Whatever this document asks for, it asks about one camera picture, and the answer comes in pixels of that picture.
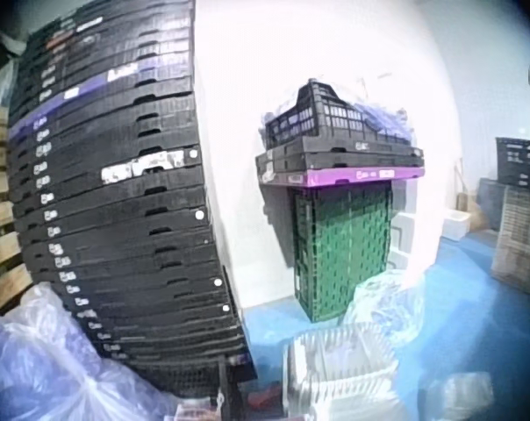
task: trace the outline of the black plastic basket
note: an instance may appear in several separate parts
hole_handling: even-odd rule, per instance
[[[298,90],[297,104],[265,124],[265,147],[302,136],[326,136],[409,145],[406,139],[372,130],[361,112],[341,100],[330,85],[310,79]]]
[[[530,189],[530,140],[497,138],[498,181]]]

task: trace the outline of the stack of black crates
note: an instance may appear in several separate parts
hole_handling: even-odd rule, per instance
[[[221,369],[241,382],[254,368],[207,206],[194,17],[193,0],[97,0],[34,33],[11,100],[10,195],[33,281],[100,354],[215,396]]]

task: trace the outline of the grey crate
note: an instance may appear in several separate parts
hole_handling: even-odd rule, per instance
[[[491,272],[530,294],[530,190],[507,187]]]

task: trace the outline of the white wall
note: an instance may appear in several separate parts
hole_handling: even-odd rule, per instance
[[[470,192],[497,178],[496,137],[530,139],[530,26],[511,0],[426,0],[452,82]]]
[[[316,75],[350,79],[389,69],[400,81],[397,95],[426,153],[410,263],[434,262],[444,203],[454,201],[447,182],[461,153],[459,128],[446,69],[411,2],[197,0],[196,43],[204,159],[212,165],[207,177],[215,184],[226,264],[243,307],[294,292],[290,257],[285,260],[277,237],[290,236],[288,204],[282,190],[267,192],[264,202],[254,157],[263,152],[261,114]],[[264,206],[281,213],[278,232]]]

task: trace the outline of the clear plastic bag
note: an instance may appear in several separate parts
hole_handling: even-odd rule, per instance
[[[408,344],[421,332],[425,315],[425,277],[392,269],[356,287],[342,324],[375,322],[394,347]]]
[[[463,420],[493,404],[489,373],[459,373],[433,382],[426,392],[427,421]]]
[[[140,421],[178,400],[100,358],[47,284],[0,318],[0,420]]]

